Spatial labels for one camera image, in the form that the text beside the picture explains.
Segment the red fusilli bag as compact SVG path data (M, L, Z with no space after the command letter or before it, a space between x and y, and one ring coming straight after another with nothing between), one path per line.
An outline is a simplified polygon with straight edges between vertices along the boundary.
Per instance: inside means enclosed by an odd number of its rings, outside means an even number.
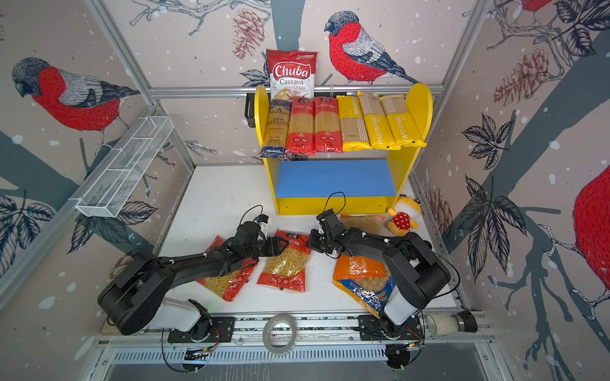
M240 290L248 283L250 276L257 266L257 261L246 260L242 269L234 271L227 276L208 277L197 281L227 302L232 302Z
M309 236L277 230L276 236L288 242L278 257L270 257L260 274L257 284L281 290L305 292L306 266L311 257Z

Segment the red spaghetti pack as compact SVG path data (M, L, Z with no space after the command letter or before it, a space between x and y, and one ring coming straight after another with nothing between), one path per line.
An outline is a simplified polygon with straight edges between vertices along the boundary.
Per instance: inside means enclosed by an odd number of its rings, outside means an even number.
M336 98L315 98L315 150L342 153L342 134Z
M286 152L313 157L315 155L314 100L304 97L292 100Z

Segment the yellow spaghetti pack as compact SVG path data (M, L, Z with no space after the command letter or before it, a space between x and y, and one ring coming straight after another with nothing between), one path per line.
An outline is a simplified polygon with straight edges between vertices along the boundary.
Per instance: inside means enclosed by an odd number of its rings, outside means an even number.
M371 150L372 147L358 97L341 95L337 97L337 101L343 151Z

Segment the blue gold spaghetti pack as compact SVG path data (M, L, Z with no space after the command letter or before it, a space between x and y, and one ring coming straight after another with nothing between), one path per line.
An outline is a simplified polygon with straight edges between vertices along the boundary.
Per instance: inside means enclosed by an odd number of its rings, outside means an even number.
M261 148L263 158L278 159L286 154L291 112L292 98L286 91L271 100Z

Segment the yellow Pastatime pack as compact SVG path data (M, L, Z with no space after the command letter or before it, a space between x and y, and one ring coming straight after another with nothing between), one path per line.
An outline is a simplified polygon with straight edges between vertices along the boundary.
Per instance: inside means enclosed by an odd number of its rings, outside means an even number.
M394 143L390 146L391 150L426 146L413 117L409 113L403 95L386 95L380 98L380 102L394 139Z
M378 95L357 93L372 149L400 150Z

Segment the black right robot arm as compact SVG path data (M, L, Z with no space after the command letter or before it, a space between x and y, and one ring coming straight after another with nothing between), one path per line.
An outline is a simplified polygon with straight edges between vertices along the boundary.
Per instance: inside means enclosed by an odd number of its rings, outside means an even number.
M308 247L327 255L364 257L384 263L395 287L382 315L401 325L423 311L451 281L451 272L416 233L403 237L368 234L347 229L333 210L316 217L319 228L311 230Z

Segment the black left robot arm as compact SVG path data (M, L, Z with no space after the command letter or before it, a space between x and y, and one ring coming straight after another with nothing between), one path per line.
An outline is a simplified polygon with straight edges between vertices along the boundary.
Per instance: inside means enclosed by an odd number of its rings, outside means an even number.
M282 237L266 237L256 222L244 222L234 237L206 252L182 257L140 255L101 291L98 304L121 334L131 335L152 322L171 289L241 271L246 261L278 257L288 246Z

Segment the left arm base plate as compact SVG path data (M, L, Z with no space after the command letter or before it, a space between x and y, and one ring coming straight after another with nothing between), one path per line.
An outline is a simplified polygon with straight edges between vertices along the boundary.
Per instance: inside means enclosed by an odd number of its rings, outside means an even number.
M199 344L231 342L236 319L234 317L204 317L189 331L171 330L169 344Z

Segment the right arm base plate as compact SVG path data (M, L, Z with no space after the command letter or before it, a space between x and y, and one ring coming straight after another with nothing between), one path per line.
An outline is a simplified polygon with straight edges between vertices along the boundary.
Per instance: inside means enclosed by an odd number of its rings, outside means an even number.
M418 317L410 317L400 325L391 322L387 317L377 318L371 314L359 315L354 331L360 334L362 341L416 341L424 340L422 324Z

